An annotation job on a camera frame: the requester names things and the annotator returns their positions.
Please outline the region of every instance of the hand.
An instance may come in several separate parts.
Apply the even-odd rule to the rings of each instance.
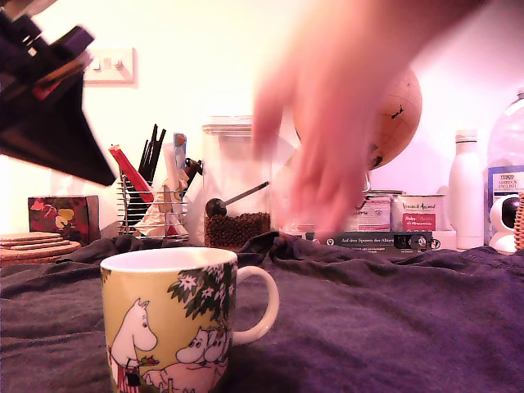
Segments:
[[[255,154],[273,150],[286,110],[301,136],[289,217],[307,215],[317,233],[343,229],[364,198],[386,87],[426,42],[478,2],[458,3],[324,0],[304,19],[254,108]]]

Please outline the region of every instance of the dark blue cloth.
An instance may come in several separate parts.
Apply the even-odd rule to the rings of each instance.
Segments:
[[[172,242],[117,237],[59,264],[2,268],[2,391],[110,391],[98,265]],[[524,253],[428,251],[391,262],[270,233],[239,266],[268,270],[281,308],[230,354],[226,392],[524,391]],[[236,329],[264,314],[257,278],[237,289]]]

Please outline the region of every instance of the coffee beans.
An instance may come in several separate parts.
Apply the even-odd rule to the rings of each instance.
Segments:
[[[215,215],[206,217],[207,247],[238,250],[252,237],[270,230],[269,213],[245,213],[238,217]]]

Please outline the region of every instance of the white wall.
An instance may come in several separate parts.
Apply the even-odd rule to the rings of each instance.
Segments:
[[[104,152],[120,144],[138,164],[154,123],[168,130],[167,141],[173,132],[185,133],[187,154],[199,159],[205,116],[250,113],[259,72],[309,3],[60,0],[35,21],[49,41],[81,24],[96,36],[93,45],[136,49],[135,86],[86,87],[84,111]],[[373,172],[373,188],[435,192],[447,183],[454,131],[465,124],[479,128],[485,155],[492,124],[524,79],[524,11],[517,3],[496,3],[414,62],[423,96],[421,124],[408,148]],[[285,139],[294,143],[292,130]],[[161,157],[159,180],[165,176],[163,162]],[[115,187],[6,157],[0,159],[0,176],[0,233],[26,231],[27,197],[38,195],[95,193],[101,198],[101,227],[116,220]]]

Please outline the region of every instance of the floral box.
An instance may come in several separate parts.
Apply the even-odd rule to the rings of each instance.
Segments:
[[[82,246],[100,238],[98,196],[28,198],[29,231],[60,233]]]

